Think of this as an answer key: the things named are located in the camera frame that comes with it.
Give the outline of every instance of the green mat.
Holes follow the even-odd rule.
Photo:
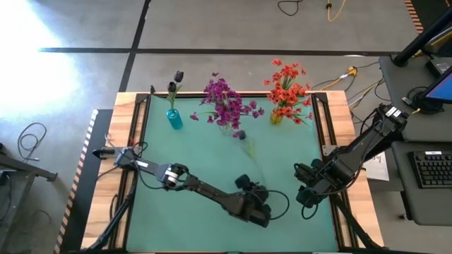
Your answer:
[[[244,98],[244,104],[251,99]],[[295,200],[300,182],[293,164],[320,157],[314,121],[310,126],[284,119],[279,126],[269,123],[273,104],[266,98],[253,98],[266,113],[258,119],[241,118],[241,129],[255,140],[255,158],[242,148],[238,139],[221,133],[216,123],[206,123],[206,115],[194,121],[194,111],[211,109],[199,106],[200,99],[178,99],[183,129],[175,131],[166,119],[170,104],[152,97],[145,141],[149,144],[143,158],[156,163],[180,163],[200,180],[227,193],[238,191],[234,180],[248,174],[267,189],[286,193],[290,209],[267,228],[231,217],[219,204],[191,191],[150,190],[138,181],[126,249],[129,251],[335,251],[336,241],[328,199],[310,220],[301,216],[302,206]],[[312,109],[304,108],[309,113]],[[160,186],[153,176],[143,175],[151,186]],[[283,196],[270,193],[272,217],[286,206]],[[306,215],[313,210],[306,209]]]

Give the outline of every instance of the keyboard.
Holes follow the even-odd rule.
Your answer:
[[[420,188],[452,188],[452,151],[410,152]]]

